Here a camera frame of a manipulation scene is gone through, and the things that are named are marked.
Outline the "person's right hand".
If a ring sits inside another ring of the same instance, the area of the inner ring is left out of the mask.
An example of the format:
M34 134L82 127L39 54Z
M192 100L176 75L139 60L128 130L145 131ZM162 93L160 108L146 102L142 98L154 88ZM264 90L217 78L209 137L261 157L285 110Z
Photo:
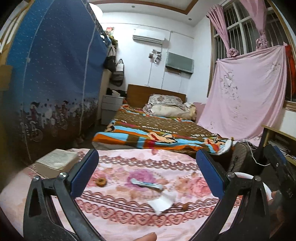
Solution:
M271 230L277 230L285 221L282 207L282 193L280 190L271 193L272 199L268 202Z

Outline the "person's left hand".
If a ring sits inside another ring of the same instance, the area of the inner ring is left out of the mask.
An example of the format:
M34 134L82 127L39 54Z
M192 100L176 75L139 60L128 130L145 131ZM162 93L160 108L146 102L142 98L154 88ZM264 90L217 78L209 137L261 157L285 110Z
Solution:
M148 233L147 235L144 235L142 237L139 237L135 239L134 241L156 241L157 240L157 235L155 232Z

